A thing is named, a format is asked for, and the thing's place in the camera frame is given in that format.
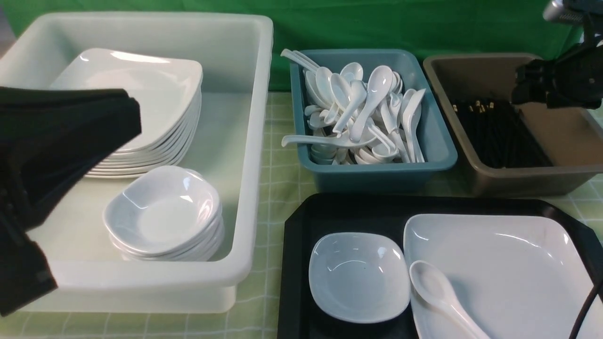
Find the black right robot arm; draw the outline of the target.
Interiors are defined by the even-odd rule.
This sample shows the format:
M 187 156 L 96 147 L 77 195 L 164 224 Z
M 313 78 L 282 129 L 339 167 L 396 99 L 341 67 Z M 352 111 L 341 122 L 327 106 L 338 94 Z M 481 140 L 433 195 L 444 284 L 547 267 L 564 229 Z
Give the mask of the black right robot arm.
M 549 22 L 581 26 L 579 42 L 556 59 L 535 59 L 515 71 L 511 103 L 544 103 L 549 109 L 598 109 L 603 97 L 603 3 L 552 0 L 543 12 Z

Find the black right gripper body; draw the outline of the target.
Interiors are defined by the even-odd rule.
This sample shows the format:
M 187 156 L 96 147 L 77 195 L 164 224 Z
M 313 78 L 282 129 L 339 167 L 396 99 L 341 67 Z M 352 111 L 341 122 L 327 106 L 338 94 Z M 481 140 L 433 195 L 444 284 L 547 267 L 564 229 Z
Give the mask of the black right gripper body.
M 515 70 L 511 103 L 549 109 L 599 109 L 603 97 L 602 43 L 579 43 L 559 58 L 534 59 Z

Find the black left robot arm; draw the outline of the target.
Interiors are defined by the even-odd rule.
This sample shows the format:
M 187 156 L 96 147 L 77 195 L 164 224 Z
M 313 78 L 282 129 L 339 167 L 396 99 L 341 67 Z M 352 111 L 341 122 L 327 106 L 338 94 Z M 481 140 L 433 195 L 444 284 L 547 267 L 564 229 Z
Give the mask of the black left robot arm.
M 0 310 L 7 317 L 57 289 L 27 234 L 106 157 L 140 135 L 124 89 L 0 90 Z

